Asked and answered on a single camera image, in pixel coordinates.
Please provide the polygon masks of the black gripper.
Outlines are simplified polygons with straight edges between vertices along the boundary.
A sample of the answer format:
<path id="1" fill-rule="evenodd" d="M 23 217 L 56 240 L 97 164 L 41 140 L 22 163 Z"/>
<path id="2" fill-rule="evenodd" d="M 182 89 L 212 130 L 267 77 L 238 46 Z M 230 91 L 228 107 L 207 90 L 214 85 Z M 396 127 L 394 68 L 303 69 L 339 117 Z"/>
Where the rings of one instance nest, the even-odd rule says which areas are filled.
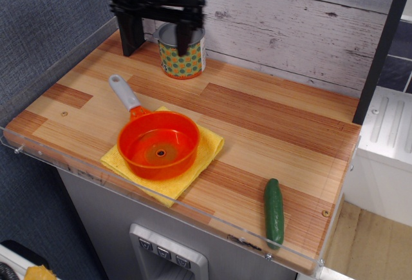
<path id="1" fill-rule="evenodd" d="M 205 0 L 111 0 L 122 35 L 141 35 L 140 17 L 175 23 L 179 56 L 187 53 L 194 31 L 203 27 L 205 5 Z"/>

